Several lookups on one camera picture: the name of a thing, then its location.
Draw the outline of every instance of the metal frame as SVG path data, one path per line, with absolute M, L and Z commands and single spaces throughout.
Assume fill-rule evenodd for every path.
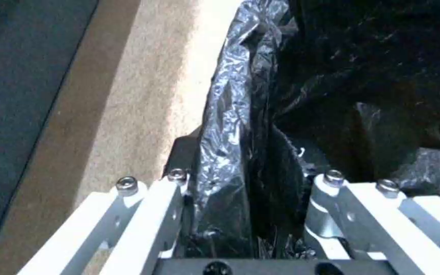
M 386 258 L 401 274 L 440 273 L 440 197 L 388 196 L 375 183 L 331 186 L 319 175 L 305 229 L 307 244 L 330 259 L 348 256 L 336 243 L 344 238 L 355 259 Z
M 80 274 L 101 247 L 115 245 L 147 194 L 136 183 L 134 195 L 123 197 L 113 188 L 91 193 L 44 246 L 20 270 L 20 275 Z
M 187 172 L 173 169 L 149 190 L 128 176 L 91 193 L 19 274 L 79 274 L 113 246 L 102 275 L 440 274 L 440 197 L 408 199 L 390 181 L 351 184 L 331 171 L 314 179 L 304 225 L 328 260 L 173 259 L 187 188 Z

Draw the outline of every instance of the screw head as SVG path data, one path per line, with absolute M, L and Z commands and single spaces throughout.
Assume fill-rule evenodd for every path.
M 398 184 L 387 179 L 378 180 L 376 183 L 376 189 L 388 199 L 398 197 L 398 193 L 400 192 L 400 187 Z
M 185 181 L 187 177 L 187 172 L 184 169 L 178 168 L 169 171 L 169 174 L 167 174 L 169 181 Z
M 337 170 L 329 170 L 324 174 L 324 182 L 329 186 L 339 188 L 344 184 L 344 175 Z
M 138 182 L 132 176 L 124 176 L 116 182 L 115 186 L 119 195 L 123 197 L 134 195 L 138 191 Z

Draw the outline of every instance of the beige carpet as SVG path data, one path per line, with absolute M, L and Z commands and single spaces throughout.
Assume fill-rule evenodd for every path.
M 174 138 L 201 123 L 239 2 L 100 1 L 0 233 L 0 275 L 15 274 L 91 191 L 160 176 Z

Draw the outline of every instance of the wrinkled black plastic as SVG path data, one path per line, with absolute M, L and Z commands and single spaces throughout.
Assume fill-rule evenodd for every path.
M 440 0 L 246 0 L 218 58 L 187 256 L 306 258 L 311 179 L 440 194 Z

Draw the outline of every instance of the trash bag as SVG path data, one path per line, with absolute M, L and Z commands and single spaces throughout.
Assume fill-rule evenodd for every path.
M 312 179 L 440 195 L 440 0 L 245 0 L 192 168 L 188 257 L 311 258 Z

